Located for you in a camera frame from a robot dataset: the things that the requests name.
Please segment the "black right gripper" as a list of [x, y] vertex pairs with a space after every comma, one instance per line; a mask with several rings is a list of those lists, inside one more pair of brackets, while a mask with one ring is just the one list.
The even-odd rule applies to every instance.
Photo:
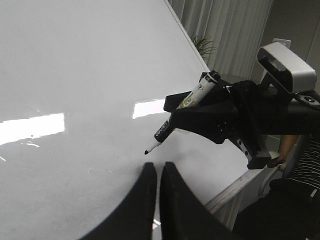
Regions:
[[[228, 139], [247, 157], [248, 169], [263, 169], [271, 155], [252, 106], [260, 92], [259, 87], [249, 80], [233, 84], [223, 81], [194, 110], [174, 113], [171, 123], [176, 129], [203, 136], [215, 144]], [[187, 95], [187, 92], [168, 95], [164, 110], [171, 115]]]

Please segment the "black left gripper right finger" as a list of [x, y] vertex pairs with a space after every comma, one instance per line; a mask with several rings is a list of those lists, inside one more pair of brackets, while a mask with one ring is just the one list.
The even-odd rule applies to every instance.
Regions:
[[173, 162], [162, 170], [159, 213], [163, 240], [240, 239], [202, 205]]

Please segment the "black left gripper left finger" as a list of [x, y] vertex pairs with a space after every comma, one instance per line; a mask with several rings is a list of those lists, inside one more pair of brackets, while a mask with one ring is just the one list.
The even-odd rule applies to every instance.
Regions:
[[126, 197], [83, 240], [150, 240], [157, 195], [157, 172], [146, 162]]

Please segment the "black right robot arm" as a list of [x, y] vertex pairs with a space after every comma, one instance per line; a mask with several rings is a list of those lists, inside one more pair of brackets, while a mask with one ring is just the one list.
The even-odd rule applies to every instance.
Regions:
[[229, 140], [247, 157], [248, 169], [262, 169], [271, 160], [264, 135], [320, 135], [320, 109], [302, 101], [319, 101], [315, 91], [289, 94], [245, 80], [216, 85], [196, 107], [178, 109], [187, 92], [165, 98], [169, 126], [203, 136], [215, 144]]

